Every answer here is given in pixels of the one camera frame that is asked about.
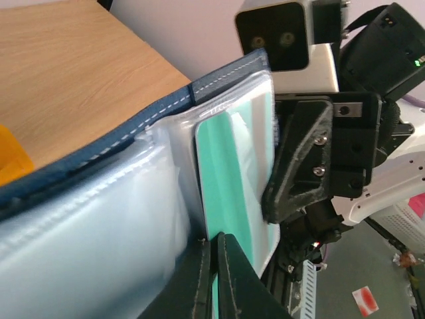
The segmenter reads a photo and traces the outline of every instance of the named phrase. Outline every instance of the blue fabric trim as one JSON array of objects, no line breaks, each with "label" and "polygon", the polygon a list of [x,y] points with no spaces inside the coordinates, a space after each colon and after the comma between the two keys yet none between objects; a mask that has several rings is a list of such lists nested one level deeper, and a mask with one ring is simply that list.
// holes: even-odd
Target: blue fabric trim
[{"label": "blue fabric trim", "polygon": [[70,172],[84,167],[91,161],[100,160],[122,149],[133,141],[137,133],[157,120],[181,113],[217,96],[248,75],[269,70],[266,51],[260,49],[230,63],[192,84],[154,102],[135,116],[102,136],[95,142],[17,181],[0,187],[0,207],[14,198],[23,199],[35,192],[69,177]]}]

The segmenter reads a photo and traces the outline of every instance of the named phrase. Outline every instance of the perforated white basket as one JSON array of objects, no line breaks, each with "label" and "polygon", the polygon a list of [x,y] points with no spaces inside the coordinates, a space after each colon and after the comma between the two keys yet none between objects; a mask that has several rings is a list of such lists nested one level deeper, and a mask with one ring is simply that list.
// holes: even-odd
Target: perforated white basket
[{"label": "perforated white basket", "polygon": [[389,231],[414,253],[425,253],[425,222],[409,207],[407,201],[387,207],[371,218]]}]

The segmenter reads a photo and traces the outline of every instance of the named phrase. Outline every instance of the yellow object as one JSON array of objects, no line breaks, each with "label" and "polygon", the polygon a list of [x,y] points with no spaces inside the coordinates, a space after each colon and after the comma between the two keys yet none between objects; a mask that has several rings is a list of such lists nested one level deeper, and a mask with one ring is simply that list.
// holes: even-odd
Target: yellow object
[{"label": "yellow object", "polygon": [[0,186],[34,170],[31,158],[6,127],[0,125]]}]

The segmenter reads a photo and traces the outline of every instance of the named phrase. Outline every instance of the wooden table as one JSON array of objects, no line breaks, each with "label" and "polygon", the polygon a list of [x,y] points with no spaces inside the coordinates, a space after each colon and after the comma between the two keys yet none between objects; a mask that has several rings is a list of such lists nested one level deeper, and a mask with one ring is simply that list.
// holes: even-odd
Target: wooden table
[{"label": "wooden table", "polygon": [[189,83],[96,1],[0,10],[0,124],[40,168]]}]

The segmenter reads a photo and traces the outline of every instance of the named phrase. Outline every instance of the red object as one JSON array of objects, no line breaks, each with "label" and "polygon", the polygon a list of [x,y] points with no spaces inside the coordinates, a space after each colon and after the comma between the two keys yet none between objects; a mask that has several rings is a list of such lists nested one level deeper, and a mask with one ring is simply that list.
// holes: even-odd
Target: red object
[{"label": "red object", "polygon": [[425,193],[412,197],[409,200],[409,206],[419,218],[423,218],[425,213]]},{"label": "red object", "polygon": [[372,292],[368,286],[354,291],[353,297],[364,318],[379,310],[378,304],[375,298],[373,298]]}]

